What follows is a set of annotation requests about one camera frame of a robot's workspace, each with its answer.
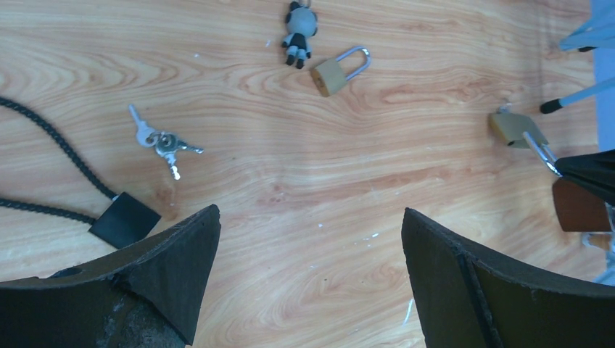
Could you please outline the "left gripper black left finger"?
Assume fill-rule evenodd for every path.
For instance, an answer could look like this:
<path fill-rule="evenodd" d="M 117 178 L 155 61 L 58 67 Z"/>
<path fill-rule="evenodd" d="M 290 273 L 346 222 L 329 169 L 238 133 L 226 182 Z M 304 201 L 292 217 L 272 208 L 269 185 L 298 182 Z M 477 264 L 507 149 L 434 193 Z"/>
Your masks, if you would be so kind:
<path fill-rule="evenodd" d="M 167 230 L 47 278 L 1 283 L 3 347 L 193 344 L 220 239 L 210 205 Z"/>

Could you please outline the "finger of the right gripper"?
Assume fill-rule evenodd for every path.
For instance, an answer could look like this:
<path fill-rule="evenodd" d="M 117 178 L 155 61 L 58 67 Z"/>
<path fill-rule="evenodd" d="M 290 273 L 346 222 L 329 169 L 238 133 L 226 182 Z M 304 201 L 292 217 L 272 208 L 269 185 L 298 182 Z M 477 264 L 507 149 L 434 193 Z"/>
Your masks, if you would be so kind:
<path fill-rule="evenodd" d="M 614 206 L 614 150 L 562 157 L 555 167 L 571 181 Z"/>

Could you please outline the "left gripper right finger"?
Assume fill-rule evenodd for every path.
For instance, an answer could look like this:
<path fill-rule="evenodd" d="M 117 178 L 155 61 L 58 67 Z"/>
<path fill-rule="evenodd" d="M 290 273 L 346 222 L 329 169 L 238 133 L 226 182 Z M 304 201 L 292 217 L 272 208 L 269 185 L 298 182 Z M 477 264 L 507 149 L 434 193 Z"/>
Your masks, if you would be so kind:
<path fill-rule="evenodd" d="M 401 230 L 428 347 L 612 347 L 614 288 L 537 268 L 417 210 Z"/>

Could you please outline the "large brass padlock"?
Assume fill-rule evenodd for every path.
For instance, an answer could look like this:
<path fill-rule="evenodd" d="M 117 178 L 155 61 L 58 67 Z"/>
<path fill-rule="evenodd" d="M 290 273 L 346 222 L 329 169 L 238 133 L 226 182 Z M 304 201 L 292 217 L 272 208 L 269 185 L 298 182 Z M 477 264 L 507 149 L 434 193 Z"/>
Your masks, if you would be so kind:
<path fill-rule="evenodd" d="M 488 115 L 488 125 L 493 133 L 508 147 L 531 150 L 556 176 L 562 177 L 556 168 L 557 156 L 550 149 L 549 141 L 534 120 L 526 115 L 512 113 L 500 107 Z"/>

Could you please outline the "cable lock keys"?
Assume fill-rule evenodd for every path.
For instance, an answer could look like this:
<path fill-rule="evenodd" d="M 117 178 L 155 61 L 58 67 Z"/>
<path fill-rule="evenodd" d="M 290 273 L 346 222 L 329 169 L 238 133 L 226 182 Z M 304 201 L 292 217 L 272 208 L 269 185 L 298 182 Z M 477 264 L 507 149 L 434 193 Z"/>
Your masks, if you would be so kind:
<path fill-rule="evenodd" d="M 181 175 L 176 164 L 176 153 L 178 151 L 188 151 L 202 154 L 204 149 L 192 146 L 175 133 L 151 127 L 141 118 L 133 104 L 128 105 L 128 111 L 136 124 L 136 140 L 138 144 L 145 148 L 153 148 L 158 156 L 167 162 L 173 179 L 179 181 Z"/>

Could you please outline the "small brass padlock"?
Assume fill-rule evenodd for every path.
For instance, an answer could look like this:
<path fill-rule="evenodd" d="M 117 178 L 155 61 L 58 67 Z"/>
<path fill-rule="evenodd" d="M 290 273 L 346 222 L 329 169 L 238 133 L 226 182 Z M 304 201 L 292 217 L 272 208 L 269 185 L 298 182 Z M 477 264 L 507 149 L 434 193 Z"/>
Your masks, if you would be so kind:
<path fill-rule="evenodd" d="M 365 58 L 364 63 L 350 74 L 347 74 L 342 69 L 340 62 L 355 52 L 361 52 L 363 54 Z M 315 66 L 310 70 L 310 76 L 319 93 L 324 97 L 329 97 L 345 87 L 350 80 L 361 74 L 370 64 L 370 51 L 364 46 L 355 46 L 338 57 L 327 59 Z"/>

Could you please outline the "small padlock keys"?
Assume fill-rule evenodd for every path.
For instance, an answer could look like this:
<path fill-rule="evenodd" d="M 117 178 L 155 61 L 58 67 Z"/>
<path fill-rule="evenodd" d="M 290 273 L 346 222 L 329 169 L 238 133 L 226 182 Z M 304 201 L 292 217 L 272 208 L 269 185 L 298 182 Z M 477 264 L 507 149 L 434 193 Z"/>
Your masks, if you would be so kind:
<path fill-rule="evenodd" d="M 286 64 L 300 70 L 305 61 L 311 58 L 312 49 L 308 39 L 318 32 L 318 16 L 309 6 L 292 1 L 285 17 L 285 26 L 288 33 L 281 47 L 286 49 Z"/>

